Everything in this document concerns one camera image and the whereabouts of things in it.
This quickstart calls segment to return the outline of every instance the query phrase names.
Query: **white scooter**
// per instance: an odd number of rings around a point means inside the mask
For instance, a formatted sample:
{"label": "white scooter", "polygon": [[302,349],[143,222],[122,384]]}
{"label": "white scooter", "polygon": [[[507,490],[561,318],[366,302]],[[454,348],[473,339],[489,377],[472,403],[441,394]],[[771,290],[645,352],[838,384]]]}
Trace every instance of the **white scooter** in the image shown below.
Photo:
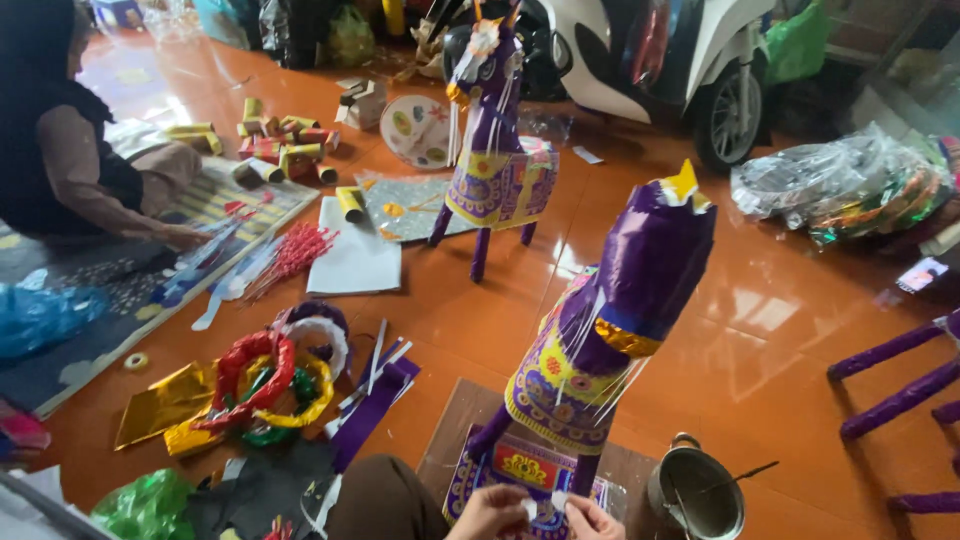
{"label": "white scooter", "polygon": [[[700,160],[717,172],[750,156],[767,65],[759,19],[776,0],[522,1],[525,72],[548,62],[584,109],[655,125],[689,119]],[[462,5],[435,0],[426,18],[435,32],[472,22],[454,19]],[[484,16],[498,16],[495,6]],[[466,46],[453,42],[463,40],[457,30],[444,38],[451,55]]]}

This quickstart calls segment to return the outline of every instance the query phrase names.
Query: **hand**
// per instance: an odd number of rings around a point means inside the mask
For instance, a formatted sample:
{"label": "hand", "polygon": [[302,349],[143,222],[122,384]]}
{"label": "hand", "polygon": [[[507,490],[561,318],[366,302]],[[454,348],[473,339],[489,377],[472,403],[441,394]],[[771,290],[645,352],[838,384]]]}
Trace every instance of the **hand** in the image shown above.
{"label": "hand", "polygon": [[493,540],[500,533],[527,529],[527,510],[520,501],[528,497],[525,489],[507,484],[474,491],[446,540]]}
{"label": "hand", "polygon": [[627,529],[597,503],[579,495],[566,495],[566,520],[578,540],[626,540]]}
{"label": "hand", "polygon": [[210,233],[194,231],[185,225],[164,224],[156,232],[156,239],[178,251],[190,251],[209,242],[213,238]]}

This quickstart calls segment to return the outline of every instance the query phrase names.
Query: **blue plastic bag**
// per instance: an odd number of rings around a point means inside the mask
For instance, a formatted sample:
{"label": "blue plastic bag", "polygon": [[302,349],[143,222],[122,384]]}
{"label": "blue plastic bag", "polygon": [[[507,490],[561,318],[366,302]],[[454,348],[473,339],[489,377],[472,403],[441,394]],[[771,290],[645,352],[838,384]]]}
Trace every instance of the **blue plastic bag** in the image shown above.
{"label": "blue plastic bag", "polygon": [[0,283],[0,358],[16,358],[69,339],[107,310],[94,288],[35,289]]}

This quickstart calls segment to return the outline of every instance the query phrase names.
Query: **horse ear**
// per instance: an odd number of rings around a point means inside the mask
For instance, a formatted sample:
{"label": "horse ear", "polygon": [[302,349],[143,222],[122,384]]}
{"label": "horse ear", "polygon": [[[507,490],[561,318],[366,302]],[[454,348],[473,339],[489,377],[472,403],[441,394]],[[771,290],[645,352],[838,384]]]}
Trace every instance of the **horse ear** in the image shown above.
{"label": "horse ear", "polygon": [[520,3],[520,0],[515,0],[514,4],[510,7],[510,11],[503,17],[503,22],[500,23],[502,26],[514,28],[516,18],[520,16]]}

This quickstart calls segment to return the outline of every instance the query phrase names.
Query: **pile of plastic bags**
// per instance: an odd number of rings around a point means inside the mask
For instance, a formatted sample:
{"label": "pile of plastic bags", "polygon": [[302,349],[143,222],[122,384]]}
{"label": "pile of plastic bags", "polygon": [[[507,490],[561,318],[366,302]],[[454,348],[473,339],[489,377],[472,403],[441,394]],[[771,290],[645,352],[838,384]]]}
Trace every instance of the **pile of plastic bags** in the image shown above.
{"label": "pile of plastic bags", "polygon": [[807,227],[817,244],[909,229],[955,190],[942,162],[885,134],[876,124],[826,144],[806,144],[750,160],[731,174],[744,214],[782,216]]}

